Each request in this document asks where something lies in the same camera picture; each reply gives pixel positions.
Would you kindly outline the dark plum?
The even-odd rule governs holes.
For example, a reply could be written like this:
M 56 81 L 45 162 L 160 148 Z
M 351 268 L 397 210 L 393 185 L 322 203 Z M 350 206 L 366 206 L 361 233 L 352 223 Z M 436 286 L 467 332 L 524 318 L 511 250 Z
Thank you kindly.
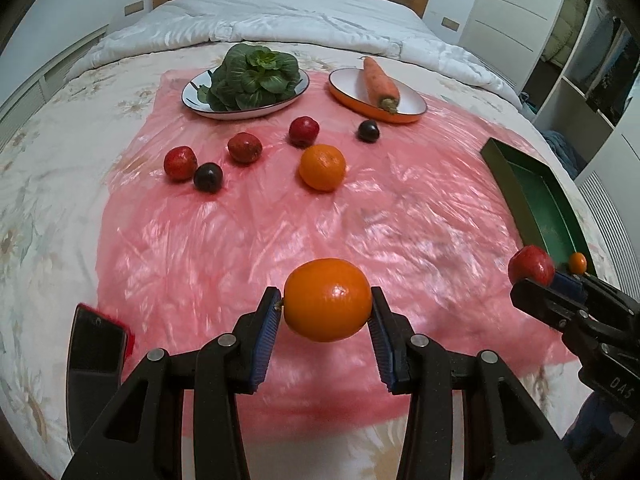
M 366 143 L 375 143 L 380 138 L 380 129 L 374 120 L 365 120 L 357 129 L 357 138 Z
M 193 175 L 193 184 L 201 192 L 215 194 L 224 183 L 224 172 L 214 162 L 206 162 L 198 166 Z

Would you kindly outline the green rectangular tray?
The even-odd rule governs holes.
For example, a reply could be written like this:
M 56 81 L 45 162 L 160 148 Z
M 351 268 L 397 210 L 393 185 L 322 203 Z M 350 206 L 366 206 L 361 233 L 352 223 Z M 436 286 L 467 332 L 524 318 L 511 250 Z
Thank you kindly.
M 560 268 L 580 252 L 587 260 L 587 272 L 596 274 L 577 216 L 551 168 L 495 138 L 484 144 L 480 154 L 506 200 L 522 243 L 544 249 Z

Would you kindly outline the white quilt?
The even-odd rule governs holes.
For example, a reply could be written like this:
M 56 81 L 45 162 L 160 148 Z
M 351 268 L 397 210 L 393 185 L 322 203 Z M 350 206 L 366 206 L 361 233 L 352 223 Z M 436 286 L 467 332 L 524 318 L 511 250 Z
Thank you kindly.
M 240 41 L 316 44 L 374 54 L 521 104 L 510 84 L 474 54 L 441 40 L 416 12 L 388 0 L 170 0 L 102 38 L 66 77 L 130 56 Z

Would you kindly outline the pink plastic sheet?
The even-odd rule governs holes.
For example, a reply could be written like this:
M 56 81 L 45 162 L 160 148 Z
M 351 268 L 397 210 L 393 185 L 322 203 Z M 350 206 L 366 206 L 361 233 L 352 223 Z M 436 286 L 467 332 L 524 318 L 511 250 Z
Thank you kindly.
M 393 310 L 447 349 L 491 348 L 521 376 L 570 360 L 560 336 L 509 297 L 506 264 L 521 240 L 480 149 L 495 138 L 529 152 L 515 132 L 430 99 L 418 122 L 386 126 L 365 144 L 355 136 L 359 116 L 330 96 L 318 72 L 280 113 L 242 126 L 214 122 L 182 105 L 188 79 L 185 70 L 163 74 L 108 182 L 98 307 L 134 334 L 133 361 L 154 347 L 201 348 L 253 310 L 266 287 L 317 258 L 358 266 Z M 320 125 L 312 145 L 333 145 L 346 159 L 333 192 L 299 177 L 306 148 L 288 142 L 288 127 L 300 116 Z M 247 167 L 227 152 L 240 130 L 264 147 Z M 219 192 L 166 177 L 164 157 L 177 146 L 192 148 L 198 166 L 221 166 Z

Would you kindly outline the floral bed sheet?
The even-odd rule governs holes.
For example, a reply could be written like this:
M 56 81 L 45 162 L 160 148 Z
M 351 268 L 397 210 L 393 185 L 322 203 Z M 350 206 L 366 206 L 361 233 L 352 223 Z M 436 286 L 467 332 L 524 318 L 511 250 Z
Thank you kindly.
M 160 78 L 185 70 L 188 81 L 217 65 L 224 44 L 124 58 L 72 79 L 14 136 L 1 154 L 1 408 L 29 456 L 60 478 L 72 450 L 67 439 L 65 367 L 78 304 L 98 310 L 98 251 L 108 182 L 151 114 Z M 357 52 L 294 44 L 310 76 L 357 67 Z M 390 76 L 486 122 L 515 132 L 525 152 L 562 184 L 593 254 L 597 272 L 616 274 L 600 232 L 574 182 L 516 108 L 495 94 L 423 67 L 382 61 Z M 588 390 L 575 358 L 518 375 L 557 432 L 575 419 Z

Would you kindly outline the red tomato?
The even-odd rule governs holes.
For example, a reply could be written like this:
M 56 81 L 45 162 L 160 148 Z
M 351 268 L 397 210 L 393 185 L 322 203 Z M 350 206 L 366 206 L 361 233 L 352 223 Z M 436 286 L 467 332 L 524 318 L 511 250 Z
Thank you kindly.
M 193 178 L 198 169 L 198 159 L 192 148 L 177 146 L 166 153 L 163 167 L 166 177 L 172 182 L 186 182 Z
M 532 280 L 538 284 L 549 286 L 555 274 L 555 266 L 551 257 L 540 247 L 528 245 L 514 254 L 508 263 L 508 277 L 512 285 Z
M 295 118 L 288 127 L 288 142 L 296 148 L 308 148 L 317 140 L 320 125 L 309 116 Z
M 262 142 L 254 134 L 239 132 L 228 141 L 228 152 L 238 164 L 250 165 L 262 156 Z

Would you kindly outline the white oval plate dark rim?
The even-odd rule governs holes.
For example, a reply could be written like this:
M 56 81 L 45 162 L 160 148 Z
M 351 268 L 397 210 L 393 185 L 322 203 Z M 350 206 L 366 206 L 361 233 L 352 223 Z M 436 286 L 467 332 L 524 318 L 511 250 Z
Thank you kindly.
M 271 87 L 257 78 L 247 77 L 250 87 L 242 89 L 239 82 L 232 86 L 222 73 L 222 66 L 206 70 L 190 79 L 181 92 L 182 104 L 192 112 L 216 120 L 244 120 L 264 117 L 292 105 L 309 88 L 310 77 L 304 70 L 286 81 L 273 72 Z

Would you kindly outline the large orange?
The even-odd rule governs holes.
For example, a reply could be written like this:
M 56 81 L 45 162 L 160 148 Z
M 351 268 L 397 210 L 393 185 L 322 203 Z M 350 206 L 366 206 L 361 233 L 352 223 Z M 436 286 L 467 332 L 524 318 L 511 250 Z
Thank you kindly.
M 345 179 L 346 159 L 333 145 L 311 145 L 300 156 L 298 174 L 314 190 L 333 192 Z

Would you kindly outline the wall switch plate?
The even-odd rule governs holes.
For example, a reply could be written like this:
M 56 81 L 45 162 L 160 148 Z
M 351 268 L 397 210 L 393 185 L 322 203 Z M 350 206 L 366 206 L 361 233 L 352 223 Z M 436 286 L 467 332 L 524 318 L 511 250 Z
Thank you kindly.
M 442 18 L 442 22 L 440 24 L 442 25 L 442 27 L 450 29 L 453 32 L 456 32 L 460 27 L 460 24 L 458 22 L 450 20 L 450 18 L 446 18 L 446 16 Z

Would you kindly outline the orange oval dish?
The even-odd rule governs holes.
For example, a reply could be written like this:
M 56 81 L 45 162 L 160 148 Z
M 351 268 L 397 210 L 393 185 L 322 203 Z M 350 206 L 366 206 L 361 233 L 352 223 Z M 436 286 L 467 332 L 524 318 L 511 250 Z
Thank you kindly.
M 353 112 L 378 122 L 412 124 L 427 112 L 420 93 L 378 68 L 334 70 L 329 74 L 329 92 Z

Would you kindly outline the green leafy bok choy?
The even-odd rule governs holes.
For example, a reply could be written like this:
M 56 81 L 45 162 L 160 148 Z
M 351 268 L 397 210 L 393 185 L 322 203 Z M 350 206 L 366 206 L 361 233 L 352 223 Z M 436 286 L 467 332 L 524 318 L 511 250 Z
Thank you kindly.
M 270 88 L 271 82 L 267 81 L 267 77 L 271 78 L 275 70 L 286 81 L 297 77 L 299 71 L 294 55 L 250 44 L 235 44 L 228 50 L 219 66 L 222 66 L 221 71 L 227 81 L 232 86 L 239 82 L 243 90 L 250 88 L 245 81 L 247 77 L 260 77 L 260 83 Z

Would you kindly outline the black smartphone red case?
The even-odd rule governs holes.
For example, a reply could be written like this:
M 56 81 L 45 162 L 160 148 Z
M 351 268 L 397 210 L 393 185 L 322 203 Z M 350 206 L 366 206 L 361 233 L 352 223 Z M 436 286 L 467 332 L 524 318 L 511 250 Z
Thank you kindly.
M 66 362 L 68 444 L 75 452 L 119 388 L 134 336 L 121 322 L 78 304 Z

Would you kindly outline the white wardrobe with shelves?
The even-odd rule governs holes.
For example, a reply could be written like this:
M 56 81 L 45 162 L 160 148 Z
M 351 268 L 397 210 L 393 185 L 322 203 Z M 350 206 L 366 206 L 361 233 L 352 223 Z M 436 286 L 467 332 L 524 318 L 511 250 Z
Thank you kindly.
M 608 0 L 475 0 L 460 44 L 521 98 L 639 291 L 639 47 Z

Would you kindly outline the orange carrot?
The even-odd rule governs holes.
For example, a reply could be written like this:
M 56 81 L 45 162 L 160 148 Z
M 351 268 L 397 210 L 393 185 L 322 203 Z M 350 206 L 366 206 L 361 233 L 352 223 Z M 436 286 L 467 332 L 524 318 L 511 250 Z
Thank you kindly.
M 400 93 L 393 79 L 386 75 L 378 62 L 370 56 L 362 60 L 362 74 L 369 100 L 386 113 L 396 114 Z

